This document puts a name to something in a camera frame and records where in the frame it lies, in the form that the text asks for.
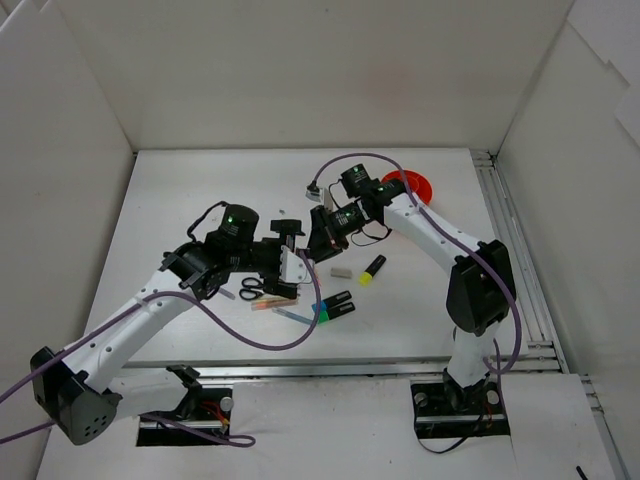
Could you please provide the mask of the blue slim highlighter pen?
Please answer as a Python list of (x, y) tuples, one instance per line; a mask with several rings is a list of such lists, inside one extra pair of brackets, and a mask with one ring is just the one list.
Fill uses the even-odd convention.
[(297, 313), (288, 311), (288, 310), (283, 309), (283, 308), (279, 308), (279, 307), (273, 308), (272, 312), (277, 314), (277, 315), (279, 315), (279, 316), (281, 316), (281, 317), (284, 317), (286, 319), (289, 319), (289, 320), (292, 320), (292, 321), (295, 321), (295, 322), (298, 322), (298, 323), (301, 323), (301, 324), (304, 324), (304, 325), (312, 325), (314, 323), (314, 320), (311, 319), (311, 318), (307, 318), (305, 316), (299, 315)]

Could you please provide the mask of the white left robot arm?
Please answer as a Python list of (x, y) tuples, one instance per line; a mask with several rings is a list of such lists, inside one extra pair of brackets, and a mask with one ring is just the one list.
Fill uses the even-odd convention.
[(185, 420), (196, 414), (202, 386), (195, 369), (171, 365), (155, 375), (128, 377), (121, 370), (172, 320), (211, 299), (232, 274), (255, 273), (267, 292), (296, 297), (306, 277), (295, 252), (301, 221), (274, 220), (271, 236), (257, 241), (258, 214), (238, 204), (222, 206), (218, 228), (165, 253), (159, 269), (114, 317), (60, 352), (44, 347), (31, 358), (35, 399), (73, 444), (94, 440), (126, 416)]

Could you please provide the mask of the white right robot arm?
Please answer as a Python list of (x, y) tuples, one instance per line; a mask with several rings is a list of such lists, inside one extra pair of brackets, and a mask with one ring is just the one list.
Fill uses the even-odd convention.
[(346, 170), (341, 183), (349, 203), (310, 211), (307, 250), (316, 262), (348, 248), (350, 235), (377, 222), (399, 233), (448, 275), (446, 310), (455, 325), (454, 350), (443, 372), (445, 405), (464, 412), (489, 376), (487, 357), (500, 323), (515, 312), (516, 289), (507, 247), (459, 231), (419, 201), (405, 181), (380, 181), (363, 165)]

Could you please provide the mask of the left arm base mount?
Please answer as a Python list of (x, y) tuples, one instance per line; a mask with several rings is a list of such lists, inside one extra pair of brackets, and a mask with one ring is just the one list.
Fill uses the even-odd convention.
[[(231, 431), (231, 410), (234, 406), (230, 385), (206, 385), (193, 368), (173, 365), (166, 371), (179, 378), (187, 387), (186, 398), (170, 411), (156, 411), (164, 420), (183, 423), (199, 433), (228, 439)], [(139, 422), (137, 447), (216, 446), (215, 442), (178, 429), (173, 424), (151, 420)]]

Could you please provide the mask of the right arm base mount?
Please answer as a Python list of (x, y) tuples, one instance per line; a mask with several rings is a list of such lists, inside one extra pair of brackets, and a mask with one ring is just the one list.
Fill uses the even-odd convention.
[(495, 381), (454, 405), (443, 383), (413, 383), (413, 425), (419, 440), (509, 436), (506, 409)]

